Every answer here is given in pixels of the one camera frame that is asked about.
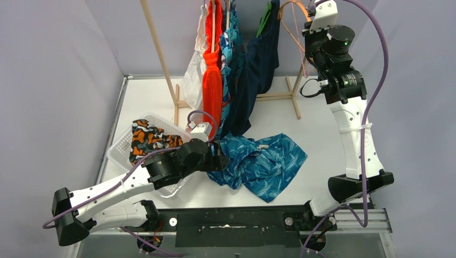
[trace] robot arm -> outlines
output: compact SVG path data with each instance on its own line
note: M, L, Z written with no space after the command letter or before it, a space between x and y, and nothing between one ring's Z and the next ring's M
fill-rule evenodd
M314 19L304 25L305 55L318 71L326 103L339 128L346 163L345 174L329 178L327 190L307 203L313 215L321 217L362 196L360 148L363 128L366 129L364 147L368 192L392 184L394 178L392 173L383 170L372 141L370 124L361 124L367 106L367 91L361 73L351 66L353 59L348 53L354 31L336 25L335 1L312 1L308 10Z
M124 174L82 190L70 192L62 188L54 194L54 216L95 196L101 197L55 221L59 244L68 246L83 240L90 232L118 226L154 230L159 218L153 202L130 203L130 197L175 184L195 171L222 171L227 164L228 159L218 143L207 144L200 139L191 139L179 149L146 159L126 180ZM103 195L119 182L119 187Z

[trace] orange camouflage cloth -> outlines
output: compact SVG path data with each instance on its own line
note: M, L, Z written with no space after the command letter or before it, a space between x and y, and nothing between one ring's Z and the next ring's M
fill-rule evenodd
M146 119L133 121L133 138L131 139L130 163L136 164L147 153L157 149L182 146L179 135L164 135L164 130L149 123Z

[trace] white wall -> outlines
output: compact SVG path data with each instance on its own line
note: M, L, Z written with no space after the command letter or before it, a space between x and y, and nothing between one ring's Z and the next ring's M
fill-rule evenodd
M456 254L456 2L380 0L390 69L372 107L377 152L396 182L373 196L386 207L397 256ZM351 48L368 92L383 66L378 36L367 24Z
M85 0L124 74L162 74L158 56L138 1ZM149 8L160 37L163 54L172 75L182 76L187 69L195 45L200 6L204 0L149 0ZM268 0L237 0L239 27L245 44L257 33L260 18ZM362 1L371 10L378 0ZM367 17L350 4L337 1L339 23L360 32ZM295 7L299 30L304 16ZM296 37L291 5L284 12L283 21ZM299 49L288 32L281 27L279 39L280 67L277 75L296 76L301 65Z
M54 191L95 182L122 73L83 0L0 1L0 256L61 257Z

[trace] white plastic basket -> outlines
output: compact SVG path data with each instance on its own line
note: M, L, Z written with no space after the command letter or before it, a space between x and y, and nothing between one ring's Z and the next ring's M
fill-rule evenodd
M188 142L191 139L189 133L175 126L173 123L168 122L164 118L153 114L147 113L144 114L140 119L148 120L152 125L162 128L164 134L170 135L180 135L183 142ZM116 141L107 151L106 155L108 159L111 160L114 164L121 167L125 172L130 171L133 167L130 163L130 150L131 150L131 139L133 138L133 133L131 131L131 126L125 130L119 140ZM187 176L184 179L181 179L177 184L169 185L167 187L160 188L157 190L158 194L163 198L169 198L174 196L177 191L188 181L191 177Z

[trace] navy blue garment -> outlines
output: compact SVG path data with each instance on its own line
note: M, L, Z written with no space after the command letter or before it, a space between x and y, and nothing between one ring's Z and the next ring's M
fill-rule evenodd
M222 173L209 172L209 178L232 189L244 184L267 203L288 186L307 159L306 153L283 133L258 141L229 134L220 140L220 146L230 163Z
M245 56L245 65L238 85L230 89L231 108L225 119L221 137L232 133L243 135L250 127L248 118L253 111L257 94L266 93L272 84L274 70L279 67L280 21L277 19L280 1L271 1L272 9L262 33L250 40Z

